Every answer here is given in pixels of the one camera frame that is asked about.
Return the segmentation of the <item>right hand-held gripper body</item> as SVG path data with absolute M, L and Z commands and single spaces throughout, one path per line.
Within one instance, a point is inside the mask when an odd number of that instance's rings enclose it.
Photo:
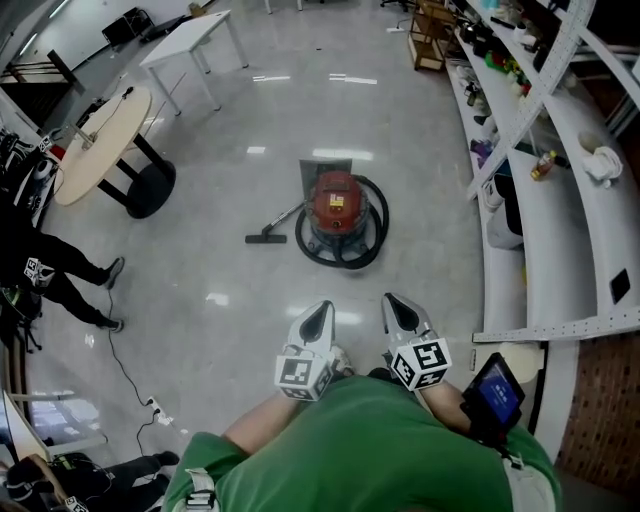
M 390 368 L 409 392 L 415 392 L 439 384 L 451 366 L 446 339 L 423 335 L 399 346 Z

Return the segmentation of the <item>red vacuum cleaner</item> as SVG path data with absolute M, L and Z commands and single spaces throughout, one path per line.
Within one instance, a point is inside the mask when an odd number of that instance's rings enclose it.
M 369 178 L 351 172 L 321 174 L 310 201 L 280 214 L 258 234 L 245 237 L 248 245 L 284 244 L 285 235 L 273 230 L 297 216 L 294 235 L 301 252 L 322 266 L 361 270 L 378 257 L 390 227 L 390 211 L 382 190 Z M 333 221 L 341 227 L 334 228 Z

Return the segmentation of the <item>person's right forearm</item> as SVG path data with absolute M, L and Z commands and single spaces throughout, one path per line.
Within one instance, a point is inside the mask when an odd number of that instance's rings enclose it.
M 469 436 L 471 421 L 462 411 L 462 392 L 442 380 L 440 383 L 419 390 L 426 407 L 432 415 L 448 429 L 458 434 Z

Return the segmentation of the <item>person's left forearm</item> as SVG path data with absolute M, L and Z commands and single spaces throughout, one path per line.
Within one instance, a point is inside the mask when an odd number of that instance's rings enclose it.
M 295 418 L 302 402 L 275 393 L 231 424 L 222 437 L 247 455 L 277 438 Z

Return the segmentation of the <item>white bucket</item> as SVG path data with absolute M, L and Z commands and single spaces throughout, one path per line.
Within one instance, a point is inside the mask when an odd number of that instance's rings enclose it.
M 544 366 L 544 350 L 538 343 L 503 342 L 498 344 L 496 351 L 521 385 L 536 379 Z

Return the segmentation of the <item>person's green shirt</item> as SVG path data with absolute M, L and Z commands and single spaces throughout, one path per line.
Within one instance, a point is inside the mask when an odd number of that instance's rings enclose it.
M 502 450 L 448 429 L 420 394 L 356 375 L 304 403 L 254 455 L 222 435 L 196 433 L 166 491 L 162 512 L 187 512 L 192 472 L 214 486 L 213 512 L 513 512 L 507 454 L 562 491 L 552 462 L 523 428 Z

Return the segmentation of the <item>white black small appliance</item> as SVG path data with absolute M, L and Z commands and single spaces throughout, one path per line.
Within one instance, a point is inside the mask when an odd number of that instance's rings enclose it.
M 504 196 L 500 192 L 504 180 L 504 175 L 496 173 L 483 184 L 481 190 L 481 199 L 484 208 L 488 212 L 495 212 L 504 203 Z

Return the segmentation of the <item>grey flat board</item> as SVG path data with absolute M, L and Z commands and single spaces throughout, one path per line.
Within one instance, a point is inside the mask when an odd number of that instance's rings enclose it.
M 344 171 L 350 173 L 352 170 L 351 159 L 320 159 L 320 160 L 300 160 L 300 174 L 302 180 L 303 198 L 310 201 L 313 195 L 316 182 L 321 174 L 333 171 Z

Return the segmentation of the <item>white shelving rack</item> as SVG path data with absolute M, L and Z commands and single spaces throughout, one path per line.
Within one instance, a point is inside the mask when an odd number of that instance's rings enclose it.
M 589 29 L 595 3 L 570 0 L 557 11 L 559 34 L 541 69 L 523 55 L 509 30 L 496 29 L 533 81 L 526 99 L 508 96 L 500 75 L 477 70 L 501 140 L 487 163 L 476 169 L 467 194 L 477 199 L 483 184 L 508 163 L 524 251 L 485 247 L 484 328 L 471 343 L 477 356 L 496 351 L 503 342 L 534 342 L 544 350 L 540 371 L 545 381 L 531 416 L 534 437 L 551 459 L 559 455 L 569 419 L 580 342 L 640 330 L 640 195 L 632 188 L 629 170 L 605 183 L 583 171 L 586 151 L 578 142 L 580 131 L 596 134 L 607 147 L 617 142 L 591 101 L 560 86 L 577 48 L 586 45 L 640 108 L 640 55 L 633 66 L 626 65 Z M 557 152 L 553 168 L 534 181 L 531 170 L 551 150 Z M 614 305 L 609 282 L 623 268 L 631 289 Z

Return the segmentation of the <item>purple cloth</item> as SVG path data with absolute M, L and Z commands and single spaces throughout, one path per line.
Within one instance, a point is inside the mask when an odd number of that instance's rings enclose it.
M 494 145 L 487 139 L 472 139 L 469 143 L 472 154 L 477 156 L 477 166 L 481 169 L 494 151 Z

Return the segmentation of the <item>amber drink bottle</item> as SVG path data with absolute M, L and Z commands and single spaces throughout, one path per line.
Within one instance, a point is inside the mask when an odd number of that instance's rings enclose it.
M 557 152 L 551 150 L 545 152 L 538 160 L 534 168 L 530 172 L 530 176 L 534 181 L 540 181 L 546 177 L 555 164 Z

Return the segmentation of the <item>black flat phone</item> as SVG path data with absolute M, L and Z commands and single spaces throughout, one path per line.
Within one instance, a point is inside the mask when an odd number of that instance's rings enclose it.
M 618 272 L 609 282 L 609 291 L 614 305 L 618 304 L 630 291 L 631 283 L 626 268 Z

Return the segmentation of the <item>metal stand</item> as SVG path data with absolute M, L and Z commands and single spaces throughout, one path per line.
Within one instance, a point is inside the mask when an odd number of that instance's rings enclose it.
M 80 138 L 81 149 L 83 151 L 90 150 L 91 147 L 97 142 L 97 139 L 99 136 L 99 130 L 93 131 L 91 133 L 87 133 L 77 125 L 72 125 L 71 128 L 74 130 L 75 135 Z

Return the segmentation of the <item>wooden cart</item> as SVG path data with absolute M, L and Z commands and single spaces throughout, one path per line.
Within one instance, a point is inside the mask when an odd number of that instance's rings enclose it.
M 414 0 L 408 46 L 416 71 L 441 71 L 454 39 L 458 14 L 443 2 Z

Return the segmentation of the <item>dark stair railing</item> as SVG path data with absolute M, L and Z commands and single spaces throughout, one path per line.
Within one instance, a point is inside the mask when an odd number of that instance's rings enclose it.
M 55 50 L 50 50 L 41 61 L 15 60 L 0 74 L 0 88 L 20 84 L 64 84 L 66 91 L 83 93 L 86 88 Z

